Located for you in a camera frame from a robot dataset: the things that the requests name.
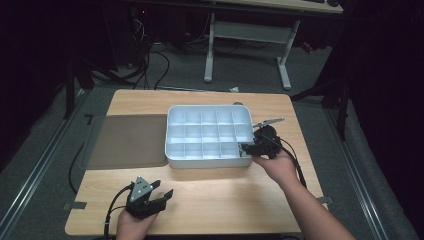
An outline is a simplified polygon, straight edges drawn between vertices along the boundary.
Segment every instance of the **gray floor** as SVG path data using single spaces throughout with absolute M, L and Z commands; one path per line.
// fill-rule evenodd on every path
M 155 47 L 164 49 L 163 45 Z M 234 46 L 217 46 L 219 51 L 232 51 Z M 238 47 L 230 54 L 216 54 L 214 80 L 203 82 L 205 50 L 187 48 L 179 50 L 172 47 L 162 52 L 169 58 L 170 68 L 160 89 L 198 89 L 205 91 L 229 91 L 238 87 L 240 92 L 281 93 L 294 95 L 311 87 L 331 49 L 317 50 L 311 54 L 302 49 L 294 48 L 287 62 L 288 74 L 292 82 L 292 90 L 282 88 L 275 56 L 280 46 L 254 49 Z M 164 73 L 165 59 L 158 54 L 150 54 L 148 79 L 150 88 Z M 142 81 L 138 85 L 143 89 Z M 63 210 L 65 203 L 72 202 L 74 193 L 68 183 L 68 172 L 74 156 L 86 139 L 90 125 L 87 125 L 86 114 L 103 116 L 116 89 L 123 88 L 111 82 L 97 81 L 91 92 L 83 93 L 79 99 L 79 109 L 72 121 L 63 121 L 65 94 L 61 91 L 53 105 L 44 113 L 32 128 L 32 133 L 22 145 L 9 166 L 0 174 L 0 216 L 2 230 L 7 230 L 4 237 L 8 239 L 92 239 L 92 236 L 68 236 L 64 231 L 69 211 Z M 366 139 L 362 134 L 355 117 L 352 105 L 349 105 L 349 118 L 346 126 L 347 141 L 340 144 L 334 134 L 334 126 L 329 116 L 332 110 L 323 110 L 319 97 L 311 97 L 300 102 L 294 102 L 302 132 L 304 134 L 313 164 L 316 168 L 324 194 L 333 199 L 329 205 L 330 211 L 358 239 L 418 239 L 408 220 L 404 217 L 395 196 L 381 174 L 370 152 Z M 56 136 L 57 129 L 65 129 L 63 136 Z M 52 139 L 59 139 L 53 148 Z M 372 221 L 364 213 L 364 206 L 358 200 L 361 198 L 350 177 L 349 165 L 346 164 L 347 146 L 354 159 L 360 177 L 372 199 L 377 216 L 382 223 L 382 237 L 376 237 Z M 54 149 L 51 155 L 46 155 L 46 149 Z M 84 169 L 80 166 L 81 155 L 76 159 L 72 169 L 72 182 L 78 188 Z M 45 172 L 39 173 L 39 180 L 26 182 L 38 169 L 40 163 L 45 165 Z M 33 192 L 20 192 L 33 184 Z M 22 208 L 14 201 L 23 200 Z

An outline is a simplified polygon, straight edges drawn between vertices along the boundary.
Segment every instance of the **dark background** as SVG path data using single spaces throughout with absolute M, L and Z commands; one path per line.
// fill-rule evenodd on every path
M 70 57 L 82 54 L 108 69 L 118 64 L 114 48 L 119 39 L 108 31 L 111 23 L 107 19 L 111 16 L 105 15 L 110 11 L 81 4 L 27 0 L 2 3 L 1 169 L 63 85 Z M 349 73 L 350 98 L 369 146 L 405 214 L 424 238 L 420 227 L 424 226 L 420 174 L 424 145 L 423 3 L 362 0 L 344 1 L 343 5 L 347 15 L 372 19 L 373 23 L 347 26 L 340 35 L 339 24 L 306 21 L 301 24 L 296 45 L 306 42 L 313 48 L 335 47 L 317 85 Z M 156 18 L 155 25 L 150 26 L 152 34 L 175 45 L 187 40 L 187 30 L 193 36 L 201 31 L 204 21 L 197 21 L 201 26 L 194 22 L 206 17 L 205 13 L 157 9 L 149 9 L 149 14 Z M 334 90 L 338 89 L 321 94 L 337 92 Z

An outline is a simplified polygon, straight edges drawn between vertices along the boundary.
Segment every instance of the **desk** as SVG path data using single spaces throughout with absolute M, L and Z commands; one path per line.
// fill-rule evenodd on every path
M 282 94 L 134 91 L 118 90 L 107 115 L 166 114 L 177 104 L 233 104 L 242 102 L 252 120 L 261 122 L 284 116 L 273 126 L 295 148 L 309 190 L 321 197 L 318 182 L 290 98 Z M 116 193 L 141 175 L 149 182 L 162 180 L 151 199 L 174 189 L 167 209 L 161 212 L 149 234 L 253 234 L 299 232 L 283 192 L 264 170 L 252 164 L 245 168 L 156 168 L 87 170 L 76 201 L 85 209 L 73 209 L 65 230 L 70 235 L 100 235 L 107 209 Z M 115 206 L 125 204 L 123 194 Z M 117 216 L 112 214 L 111 233 Z
M 233 4 L 244 4 L 261 7 L 274 7 L 274 8 L 285 8 L 293 10 L 307 10 L 307 11 L 318 11 L 325 13 L 338 13 L 341 14 L 343 9 L 340 6 L 331 7 L 327 3 L 314 3 L 309 1 L 301 0 L 217 0 L 216 2 L 225 2 Z M 279 43 L 284 45 L 281 57 L 277 57 L 278 70 L 281 76 L 281 82 L 283 88 L 286 90 L 291 89 L 291 83 L 286 69 L 286 61 L 289 56 L 290 49 L 292 47 L 294 38 L 299 27 L 300 21 L 294 21 L 291 28 L 288 27 L 271 27 L 256 24 L 244 24 L 227 21 L 215 21 L 215 14 L 211 14 L 210 20 L 210 31 L 209 31 L 209 48 L 206 57 L 205 66 L 205 82 L 212 81 L 213 75 L 213 59 L 214 59 L 214 38 L 233 38 L 249 41 L 262 41 Z

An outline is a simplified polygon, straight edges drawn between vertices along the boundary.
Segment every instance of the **human hand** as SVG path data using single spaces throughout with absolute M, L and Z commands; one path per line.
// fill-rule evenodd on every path
M 122 210 L 118 218 L 116 239 L 141 240 L 146 236 L 150 225 L 155 221 L 159 213 L 153 214 L 143 220 L 133 217 L 127 210 Z
M 252 161 L 262 166 L 268 176 L 277 182 L 281 188 L 289 181 L 298 181 L 293 160 L 284 151 L 280 151 L 273 159 L 252 156 Z

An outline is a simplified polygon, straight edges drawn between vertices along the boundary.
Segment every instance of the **wire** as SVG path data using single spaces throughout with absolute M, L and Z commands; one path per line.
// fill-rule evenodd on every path
M 147 79 L 147 72 L 144 74 L 143 89 L 144 90 L 149 90 L 150 89 L 149 80 Z
M 299 174 L 299 180 L 300 180 L 300 182 L 302 183 L 302 185 L 305 187 L 305 188 L 307 188 L 307 186 L 306 186 L 306 180 L 305 180 L 305 177 L 303 176 L 303 172 L 302 172 L 302 169 L 301 169 L 301 167 L 300 167 L 300 164 L 299 164 L 299 161 L 297 160 L 297 157 L 295 157 L 295 156 L 293 156 L 293 154 L 294 155 L 296 155 L 296 153 L 295 153 L 295 151 L 294 151 L 294 149 L 293 149 L 293 147 L 290 145 L 290 144 L 288 144 L 288 142 L 287 141 L 285 141 L 285 140 L 282 140 L 280 137 L 278 137 L 278 139 L 280 140 L 280 141 L 284 141 L 285 143 L 287 143 L 289 146 L 290 146 L 290 148 L 292 149 L 292 151 L 293 151 L 293 154 L 289 151 L 289 150 L 287 150 L 285 147 L 283 147 L 283 146 L 281 146 L 280 144 L 278 144 L 278 143 L 276 143 L 276 142 L 274 142 L 272 139 L 270 139 L 270 138 L 268 138 L 267 136 L 265 136 L 264 134 L 262 134 L 262 133 L 260 133 L 260 132 L 258 132 L 258 134 L 260 134 L 262 137 L 264 137 L 265 139 L 267 139 L 268 141 L 270 141 L 270 142 L 272 142 L 273 144 L 275 144 L 276 146 L 278 146 L 281 150 L 283 150 L 284 152 L 286 152 L 287 153 L 287 155 L 289 155 L 289 157 L 292 159 L 292 161 L 293 161 L 293 164 L 294 164 L 294 166 L 295 166 L 295 168 L 296 168 L 296 170 L 297 170 L 297 173 Z
M 110 203 L 110 206 L 109 206 L 109 210 L 107 211 L 107 214 L 106 214 L 106 219 L 105 219 L 105 227 L 104 227 L 104 235 L 103 235 L 103 238 L 105 239 L 105 240 L 108 240 L 108 239 L 110 239 L 110 237 L 109 237 L 109 224 L 110 224 L 110 214 L 112 213 L 112 211 L 114 211 L 115 209 L 112 209 L 113 208 L 113 205 L 115 204 L 115 202 L 116 202 L 116 199 L 118 199 L 118 197 L 119 196 L 121 196 L 121 194 L 123 193 L 123 192 L 125 192 L 125 191 L 127 191 L 127 190 L 130 190 L 130 189 L 132 189 L 134 187 L 134 183 L 133 182 L 131 182 L 131 184 L 130 185 L 128 185 L 128 186 L 126 186 L 126 187 L 124 187 L 121 191 L 119 191 L 118 192 L 118 194 L 116 194 L 116 196 L 113 198 L 113 200 L 112 200 L 112 202 Z
M 202 41 L 198 41 L 196 43 L 191 43 L 191 44 L 186 44 L 186 47 L 190 48 L 190 49 L 194 49 L 194 50 L 203 50 L 206 49 L 209 44 L 208 43 L 203 43 L 204 40 L 207 40 L 207 38 L 203 39 Z M 193 47 L 194 44 L 202 44 L 202 47 Z
M 262 43 L 263 44 L 262 46 L 255 46 L 255 45 L 252 45 L 252 44 L 248 44 L 248 42 L 251 42 L 251 41 L 240 41 L 239 44 L 243 47 L 255 48 L 255 49 L 270 48 L 270 47 L 277 45 L 277 43 L 265 42 L 265 43 Z
M 165 73 L 156 81 L 155 87 L 153 88 L 153 90 L 156 90 L 158 88 L 159 82 L 162 81 L 163 77 L 165 77 L 165 75 L 168 73 L 168 70 L 169 70 L 169 59 L 165 55 L 163 55 L 162 53 L 160 53 L 160 52 L 154 52 L 154 53 L 159 54 L 162 57 L 164 57 L 165 60 L 166 60 L 166 62 L 167 62 Z
M 217 52 L 217 53 L 220 53 L 220 54 L 230 54 L 230 53 L 233 53 L 234 51 L 236 51 L 238 48 L 239 48 L 239 46 L 240 46 L 240 41 L 234 41 L 233 39 L 221 39 L 221 41 L 216 41 L 216 43 L 233 43 L 234 44 L 234 47 L 233 47 L 233 49 L 231 49 L 231 50 L 229 50 L 229 51 L 220 51 L 220 50 L 218 50 L 216 47 L 218 47 L 218 46 L 216 46 L 215 47 L 215 45 L 217 45 L 217 44 L 214 44 L 214 51 L 215 52 Z
M 111 212 L 115 211 L 116 209 L 120 209 L 120 208 L 124 208 L 124 207 L 125 207 L 125 206 L 119 206 L 119 207 L 116 207 L 116 208 L 112 209 L 112 211 L 111 211 Z
M 281 240 L 285 240 L 285 239 L 294 239 L 294 240 L 300 240 L 300 238 L 295 237 L 295 236 L 281 236 Z
M 68 182 L 69 186 L 71 187 L 72 191 L 75 193 L 75 195 L 78 193 L 76 188 L 74 187 L 74 184 L 72 183 L 72 168 L 74 167 L 75 161 L 77 160 L 79 154 L 81 153 L 82 148 L 84 147 L 84 143 L 81 145 L 81 147 L 78 149 L 78 152 L 75 154 L 74 159 L 72 160 L 71 166 L 69 167 L 68 171 Z
M 146 85 L 147 85 L 147 89 L 149 89 L 149 82 L 147 81 L 147 69 L 149 68 L 149 64 L 150 64 L 150 49 L 151 46 L 149 47 L 149 50 L 147 51 L 147 61 L 144 60 L 145 62 L 145 68 L 143 73 L 140 75 L 140 77 L 135 81 L 133 89 L 136 89 L 138 86 L 138 83 L 140 82 L 140 80 L 145 77 L 144 79 L 144 90 L 146 90 Z
M 201 39 L 201 38 L 205 35 L 206 29 L 208 28 L 208 25 L 209 25 L 208 23 L 209 23 L 210 18 L 211 18 L 211 14 L 208 14 L 208 18 L 206 19 L 205 27 L 203 28 L 203 31 L 200 34 L 200 36 L 196 40 L 193 40 L 191 42 L 186 42 L 187 45 L 190 45 L 192 43 L 202 42 L 206 39 L 209 39 L 209 37 L 205 37 L 203 39 Z
M 144 39 L 145 28 L 144 28 L 143 23 L 140 22 L 140 20 L 133 19 L 133 22 L 136 23 L 136 24 L 138 24 L 138 28 L 134 31 L 134 34 L 132 35 L 132 37 L 133 37 L 133 40 L 134 40 L 134 44 L 135 44 L 136 49 L 137 50 L 140 50 L 141 45 L 143 43 L 143 39 Z

